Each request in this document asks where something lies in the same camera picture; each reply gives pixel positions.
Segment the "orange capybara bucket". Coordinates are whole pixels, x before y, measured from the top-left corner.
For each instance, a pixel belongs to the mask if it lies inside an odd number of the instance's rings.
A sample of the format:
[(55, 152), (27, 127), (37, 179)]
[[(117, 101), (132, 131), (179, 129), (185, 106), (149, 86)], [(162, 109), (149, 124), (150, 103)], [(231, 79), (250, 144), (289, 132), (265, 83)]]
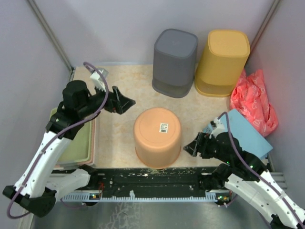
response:
[(174, 112), (154, 107), (137, 117), (133, 137), (138, 158), (148, 167), (162, 169), (172, 165), (180, 154), (182, 126)]

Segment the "blue plastic basket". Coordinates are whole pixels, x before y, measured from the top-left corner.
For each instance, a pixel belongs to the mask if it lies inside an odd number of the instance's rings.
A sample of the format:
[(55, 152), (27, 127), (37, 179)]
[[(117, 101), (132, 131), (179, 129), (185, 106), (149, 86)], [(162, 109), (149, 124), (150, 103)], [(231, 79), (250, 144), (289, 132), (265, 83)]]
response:
[(214, 121), (220, 125), (220, 129), (209, 123), (203, 132), (207, 134), (220, 134), (227, 132), (227, 126), (230, 126), (231, 134), (239, 141), (239, 146), (261, 160), (267, 157), (267, 154), (273, 149), (268, 141), (236, 110), (230, 110), (228, 113), (229, 121), (226, 121), (226, 116), (215, 118)]

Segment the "grey mesh bin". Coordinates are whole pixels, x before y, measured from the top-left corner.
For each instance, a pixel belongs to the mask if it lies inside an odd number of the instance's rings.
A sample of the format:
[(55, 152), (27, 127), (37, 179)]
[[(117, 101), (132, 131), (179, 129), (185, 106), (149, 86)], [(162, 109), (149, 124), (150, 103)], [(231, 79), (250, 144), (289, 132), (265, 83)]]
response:
[(173, 98), (185, 97), (193, 84), (197, 56), (196, 35), (164, 30), (154, 44), (152, 87)]

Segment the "yellow mesh bin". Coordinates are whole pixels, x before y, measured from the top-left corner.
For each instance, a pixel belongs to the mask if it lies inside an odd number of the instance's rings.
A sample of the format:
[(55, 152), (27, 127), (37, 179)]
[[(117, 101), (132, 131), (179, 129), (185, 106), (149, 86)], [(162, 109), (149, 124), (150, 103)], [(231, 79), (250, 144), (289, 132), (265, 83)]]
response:
[(249, 54), (249, 40), (242, 31), (210, 31), (195, 73), (197, 92), (209, 97), (230, 96)]

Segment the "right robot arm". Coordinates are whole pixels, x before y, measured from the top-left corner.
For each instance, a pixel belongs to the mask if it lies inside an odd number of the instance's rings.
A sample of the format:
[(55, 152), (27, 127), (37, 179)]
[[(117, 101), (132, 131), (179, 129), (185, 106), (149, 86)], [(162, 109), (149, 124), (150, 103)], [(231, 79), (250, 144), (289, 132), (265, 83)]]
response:
[(305, 227), (305, 210), (286, 195), (261, 159), (243, 150), (230, 132), (217, 136), (199, 132), (183, 149), (193, 157), (222, 162), (212, 174), (199, 180), (201, 188), (232, 191), (254, 207), (273, 229)]

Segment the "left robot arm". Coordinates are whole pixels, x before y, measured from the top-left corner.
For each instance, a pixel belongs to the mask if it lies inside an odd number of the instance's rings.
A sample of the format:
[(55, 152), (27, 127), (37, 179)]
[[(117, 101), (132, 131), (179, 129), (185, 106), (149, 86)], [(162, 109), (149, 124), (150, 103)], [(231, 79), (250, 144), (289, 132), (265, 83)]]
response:
[(99, 184), (96, 169), (79, 166), (74, 172), (57, 182), (48, 182), (58, 159), (75, 139), (85, 123), (97, 118), (101, 110), (124, 114), (136, 102), (113, 86), (96, 87), (92, 95), (84, 81), (69, 82), (62, 91), (63, 101), (57, 112), (50, 118), (43, 140), (33, 160), (21, 178), (11, 186), (6, 186), (3, 195), (11, 200), (7, 216), (15, 219), (10, 210), (13, 203), (38, 217), (46, 216), (56, 201), (77, 190), (94, 189)]

